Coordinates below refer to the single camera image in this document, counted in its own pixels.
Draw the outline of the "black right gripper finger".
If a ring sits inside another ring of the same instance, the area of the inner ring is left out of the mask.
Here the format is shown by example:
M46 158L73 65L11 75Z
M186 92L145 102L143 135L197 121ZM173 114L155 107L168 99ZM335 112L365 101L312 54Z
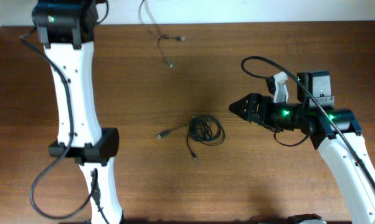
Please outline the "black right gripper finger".
M251 111L254 107L254 94L250 93L229 105L230 111Z
M247 122L253 122L256 120L256 113L253 112L252 110L235 110L235 109L232 109L230 110L232 113L234 113L235 115L237 115L239 118L243 119L244 121L247 121Z

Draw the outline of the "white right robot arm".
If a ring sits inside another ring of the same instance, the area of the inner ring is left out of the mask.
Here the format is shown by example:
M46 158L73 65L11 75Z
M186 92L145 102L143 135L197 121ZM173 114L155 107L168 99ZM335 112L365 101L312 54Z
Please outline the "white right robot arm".
M268 81L271 96L250 93L232 103L229 109L274 134L299 129L311 140L335 177L351 221L375 223L375 170L358 120L351 110L334 108L329 72L300 72L297 79L314 100L298 88L299 102L288 103L287 74L280 72Z

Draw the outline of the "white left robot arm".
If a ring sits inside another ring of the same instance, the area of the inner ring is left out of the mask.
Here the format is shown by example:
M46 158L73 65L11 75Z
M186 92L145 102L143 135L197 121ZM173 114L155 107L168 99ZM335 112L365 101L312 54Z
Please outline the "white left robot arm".
M38 1L32 10L34 29L44 46L40 56L50 65L59 112L55 157L72 158L87 183L92 206L89 223L121 223L123 209L115 187L117 128L102 128L95 110L92 83L94 27L99 1Z

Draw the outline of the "black base at table edge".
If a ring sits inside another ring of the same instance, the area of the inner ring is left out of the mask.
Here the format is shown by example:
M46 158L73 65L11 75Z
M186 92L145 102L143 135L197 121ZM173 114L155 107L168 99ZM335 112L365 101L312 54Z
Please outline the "black base at table edge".
M317 214L294 215L287 218L288 224L326 224L324 219Z

